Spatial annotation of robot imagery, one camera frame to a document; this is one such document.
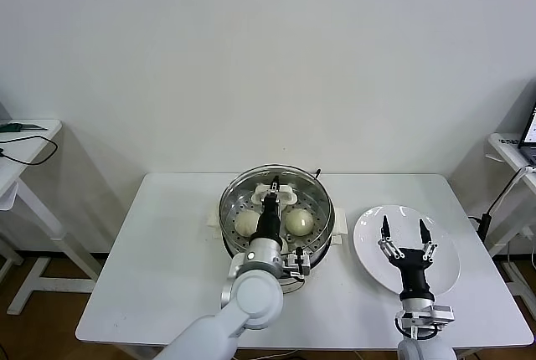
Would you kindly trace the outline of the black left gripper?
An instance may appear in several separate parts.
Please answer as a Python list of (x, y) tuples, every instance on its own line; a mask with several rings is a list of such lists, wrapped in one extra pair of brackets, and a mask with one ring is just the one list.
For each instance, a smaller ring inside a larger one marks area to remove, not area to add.
[(271, 183), (267, 190), (267, 195), (263, 200), (263, 211), (257, 222), (256, 231), (253, 233), (253, 239), (272, 239), (280, 243), (280, 226), (281, 220), (279, 215), (279, 203), (276, 193), (280, 191), (280, 178), (275, 176), (275, 181)]

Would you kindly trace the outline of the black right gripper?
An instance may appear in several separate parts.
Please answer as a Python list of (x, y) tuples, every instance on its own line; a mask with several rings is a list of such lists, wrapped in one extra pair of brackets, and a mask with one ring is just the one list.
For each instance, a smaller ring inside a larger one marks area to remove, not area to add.
[(422, 249), (398, 248), (391, 239), (389, 221), (383, 216), (378, 245), (388, 260), (393, 259), (393, 266), (400, 272), (403, 290), (399, 293), (401, 300), (433, 300), (434, 295), (425, 278), (425, 271), (434, 261), (438, 244), (434, 243), (430, 231), (423, 219), (419, 220)]

